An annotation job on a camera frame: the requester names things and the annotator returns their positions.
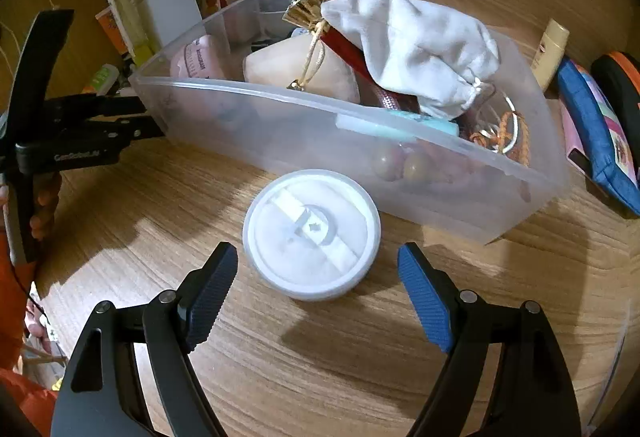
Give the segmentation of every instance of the gold wrapper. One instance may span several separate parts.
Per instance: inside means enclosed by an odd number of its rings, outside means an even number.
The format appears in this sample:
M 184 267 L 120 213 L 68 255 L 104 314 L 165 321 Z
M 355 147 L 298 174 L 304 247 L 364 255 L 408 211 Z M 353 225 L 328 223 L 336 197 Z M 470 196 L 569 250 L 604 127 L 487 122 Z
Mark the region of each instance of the gold wrapper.
M 320 7 L 325 1 L 327 0 L 293 0 L 282 19 L 294 26 L 313 30 L 322 21 Z

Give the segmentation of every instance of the beige bottle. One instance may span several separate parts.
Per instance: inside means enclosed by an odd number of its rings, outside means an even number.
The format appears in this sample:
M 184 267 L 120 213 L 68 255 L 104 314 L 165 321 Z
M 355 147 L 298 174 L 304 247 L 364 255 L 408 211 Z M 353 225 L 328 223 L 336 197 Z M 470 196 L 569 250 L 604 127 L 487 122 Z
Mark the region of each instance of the beige bottle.
M 567 40 L 569 40 L 569 30 L 554 19 L 549 20 L 536 55 L 531 62 L 531 70 L 543 92 L 549 87 L 549 83 L 558 70 L 558 65 L 564 56 Z

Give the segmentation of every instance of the white cloth bag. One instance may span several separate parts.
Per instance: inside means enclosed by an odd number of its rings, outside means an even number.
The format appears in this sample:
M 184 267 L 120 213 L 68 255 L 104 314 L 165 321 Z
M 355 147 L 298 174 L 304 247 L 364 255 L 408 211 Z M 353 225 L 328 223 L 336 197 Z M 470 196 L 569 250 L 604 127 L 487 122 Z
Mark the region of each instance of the white cloth bag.
M 322 17 L 364 52 L 383 89 L 418 96 L 420 110 L 451 120 L 500 65 L 482 22 L 423 0 L 328 0 Z

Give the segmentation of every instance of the blue pouch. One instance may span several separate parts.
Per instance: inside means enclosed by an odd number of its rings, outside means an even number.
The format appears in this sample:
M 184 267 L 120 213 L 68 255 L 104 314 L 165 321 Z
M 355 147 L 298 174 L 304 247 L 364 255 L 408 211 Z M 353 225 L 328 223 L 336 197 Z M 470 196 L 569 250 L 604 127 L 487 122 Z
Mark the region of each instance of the blue pouch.
M 591 161 L 591 179 L 640 215 L 631 150 L 604 94 L 591 75 L 566 56 L 558 69 L 558 86 Z

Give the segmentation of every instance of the blue gripper pad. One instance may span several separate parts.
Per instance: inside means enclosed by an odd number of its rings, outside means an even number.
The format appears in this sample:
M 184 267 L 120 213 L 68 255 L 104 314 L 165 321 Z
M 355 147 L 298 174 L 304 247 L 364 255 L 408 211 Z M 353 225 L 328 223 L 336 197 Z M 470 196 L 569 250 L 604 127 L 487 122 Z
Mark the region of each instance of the blue gripper pad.
M 425 258 L 424 262 L 431 267 Z M 438 296 L 436 289 L 420 266 L 420 262 L 412 253 L 409 244 L 402 245 L 398 250 L 398 276 L 404 284 L 406 292 L 409 293 L 409 298 L 414 304 L 415 312 L 427 334 L 427 339 L 431 343 L 436 343 L 442 352 L 449 353 L 455 343 L 451 329 L 450 310 Z

